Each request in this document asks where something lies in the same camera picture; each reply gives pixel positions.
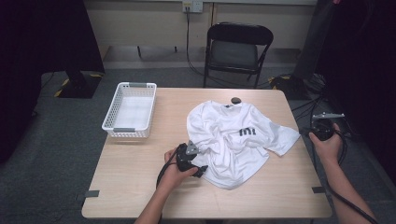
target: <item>shirt sleeve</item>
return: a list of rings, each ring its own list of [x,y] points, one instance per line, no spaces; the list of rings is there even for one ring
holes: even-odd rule
[[[211,116],[204,116],[205,106],[206,103],[196,106],[187,116],[189,138],[201,151],[219,148],[219,141],[216,137],[219,130],[216,130],[218,127],[213,125],[215,121],[208,119]]]
[[[253,105],[250,115],[252,126],[258,129],[262,146],[274,151],[278,156],[288,152],[300,137],[300,134],[292,128],[273,123]]]

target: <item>basket handle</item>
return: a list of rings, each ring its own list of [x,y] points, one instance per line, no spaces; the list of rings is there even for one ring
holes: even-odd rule
[[[148,86],[147,83],[142,83],[142,82],[130,82],[129,87],[140,87],[140,88],[146,88]]]
[[[134,128],[114,128],[113,132],[115,133],[135,133]]]

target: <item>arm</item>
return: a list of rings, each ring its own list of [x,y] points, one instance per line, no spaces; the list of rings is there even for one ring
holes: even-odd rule
[[[339,131],[337,124],[334,124],[334,129]],[[315,145],[331,188],[350,202],[357,205],[366,214],[374,217],[370,207],[353,188],[341,167],[338,165],[337,155],[342,144],[340,136],[334,134],[330,139],[323,142],[320,141],[313,133],[310,133],[309,137]],[[333,197],[333,202],[335,213],[337,214],[340,223],[370,223],[336,197]]]
[[[170,150],[165,153],[165,162],[167,162],[172,153],[175,150]],[[172,191],[177,188],[183,180],[198,171],[198,168],[194,167],[188,171],[180,172],[175,163],[172,163],[163,174],[163,177],[154,191],[151,199],[146,205],[139,218],[136,220],[136,224],[139,223],[152,223],[157,224],[160,220],[163,207],[165,206],[166,200]]]

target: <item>black curtain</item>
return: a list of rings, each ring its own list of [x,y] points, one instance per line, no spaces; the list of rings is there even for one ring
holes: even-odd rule
[[[29,124],[42,74],[105,72],[82,0],[2,0],[0,64],[0,162]]]
[[[329,96],[396,184],[396,1],[342,1],[318,61]]]
[[[294,77],[309,80],[314,75],[336,6],[332,0],[317,1],[304,47],[292,73]]]

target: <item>black folding chair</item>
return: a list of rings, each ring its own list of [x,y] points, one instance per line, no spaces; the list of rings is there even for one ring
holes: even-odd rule
[[[256,89],[273,39],[273,33],[260,25],[221,22],[210,27],[206,38],[204,88],[209,70],[217,70],[249,74],[247,80],[256,75]],[[264,46],[260,57],[258,46]]]

